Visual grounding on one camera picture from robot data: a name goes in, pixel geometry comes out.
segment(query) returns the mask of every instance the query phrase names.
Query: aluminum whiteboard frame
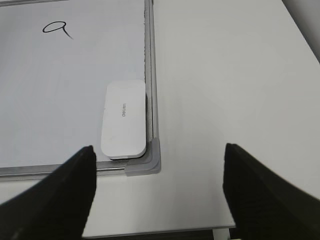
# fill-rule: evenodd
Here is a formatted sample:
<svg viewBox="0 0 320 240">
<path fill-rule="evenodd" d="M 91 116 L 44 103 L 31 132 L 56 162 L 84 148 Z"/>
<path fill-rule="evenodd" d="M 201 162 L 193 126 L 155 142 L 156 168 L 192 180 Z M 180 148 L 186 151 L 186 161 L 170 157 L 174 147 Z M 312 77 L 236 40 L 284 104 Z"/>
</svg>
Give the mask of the aluminum whiteboard frame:
<svg viewBox="0 0 320 240">
<path fill-rule="evenodd" d="M 0 1 L 0 7 L 22 4 L 56 2 L 61 0 L 5 0 Z M 160 141 L 158 131 L 158 104 L 155 63 L 155 31 L 153 0 L 144 0 L 145 18 L 145 84 L 147 95 L 147 148 L 146 153 L 136 159 L 97 161 L 97 175 L 147 175 L 161 171 Z M 2 167 L 0 182 L 43 179 L 60 164 Z"/>
</svg>

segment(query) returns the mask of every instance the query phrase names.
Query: whiteboard eraser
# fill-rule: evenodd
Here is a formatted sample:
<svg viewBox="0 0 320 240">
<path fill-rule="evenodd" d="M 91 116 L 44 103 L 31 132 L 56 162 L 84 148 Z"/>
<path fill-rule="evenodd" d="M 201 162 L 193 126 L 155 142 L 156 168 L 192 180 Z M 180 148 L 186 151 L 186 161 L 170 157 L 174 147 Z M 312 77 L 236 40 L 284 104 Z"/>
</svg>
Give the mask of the whiteboard eraser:
<svg viewBox="0 0 320 240">
<path fill-rule="evenodd" d="M 101 150 L 111 160 L 139 158 L 146 152 L 146 84 L 118 80 L 107 86 Z"/>
</svg>

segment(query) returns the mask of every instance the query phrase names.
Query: white table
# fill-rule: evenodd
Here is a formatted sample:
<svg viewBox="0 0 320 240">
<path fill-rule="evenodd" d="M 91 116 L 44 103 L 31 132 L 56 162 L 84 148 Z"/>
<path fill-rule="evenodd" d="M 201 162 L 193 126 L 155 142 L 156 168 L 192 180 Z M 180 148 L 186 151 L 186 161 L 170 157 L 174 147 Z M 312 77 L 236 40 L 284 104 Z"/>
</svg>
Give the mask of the white table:
<svg viewBox="0 0 320 240">
<path fill-rule="evenodd" d="M 99 177 L 85 236 L 233 226 L 237 143 L 320 198 L 320 66 L 280 0 L 155 0 L 162 171 Z M 35 181 L 0 183 L 3 202 Z"/>
</svg>

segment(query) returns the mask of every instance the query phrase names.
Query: whiteboard surface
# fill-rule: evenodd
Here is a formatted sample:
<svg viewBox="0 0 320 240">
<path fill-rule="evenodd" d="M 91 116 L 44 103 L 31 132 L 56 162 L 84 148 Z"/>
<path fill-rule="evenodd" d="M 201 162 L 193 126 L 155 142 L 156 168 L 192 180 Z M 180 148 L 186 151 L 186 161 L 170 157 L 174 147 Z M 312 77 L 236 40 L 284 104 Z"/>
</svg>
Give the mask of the whiteboard surface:
<svg viewBox="0 0 320 240">
<path fill-rule="evenodd" d="M 0 168 L 102 154 L 113 80 L 145 79 L 145 1 L 69 0 L 0 7 Z M 58 29 L 66 23 L 65 31 Z"/>
</svg>

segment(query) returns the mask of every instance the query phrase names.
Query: black marker writing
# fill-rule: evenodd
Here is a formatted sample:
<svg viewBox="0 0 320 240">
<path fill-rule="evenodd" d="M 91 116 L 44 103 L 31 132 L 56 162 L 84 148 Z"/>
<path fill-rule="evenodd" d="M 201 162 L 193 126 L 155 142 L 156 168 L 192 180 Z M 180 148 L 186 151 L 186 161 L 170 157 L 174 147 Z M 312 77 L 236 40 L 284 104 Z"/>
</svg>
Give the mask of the black marker writing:
<svg viewBox="0 0 320 240">
<path fill-rule="evenodd" d="M 54 28 L 54 29 L 51 29 L 51 30 L 46 30 L 46 28 L 49 27 L 50 25 L 52 25 L 52 24 L 57 24 L 57 23 L 62 24 L 62 26 L 57 27 L 57 28 Z M 45 27 L 42 29 L 42 32 L 43 32 L 43 33 L 51 33 L 51 32 L 53 32 L 53 31 L 62 29 L 62 30 L 64 31 L 64 33 L 65 33 L 69 38 L 73 39 L 73 38 L 69 35 L 69 33 L 67 33 L 67 31 L 66 31 L 66 25 L 67 25 L 67 23 L 66 23 L 65 21 L 54 21 L 54 22 L 49 23 L 47 26 L 45 26 Z"/>
</svg>

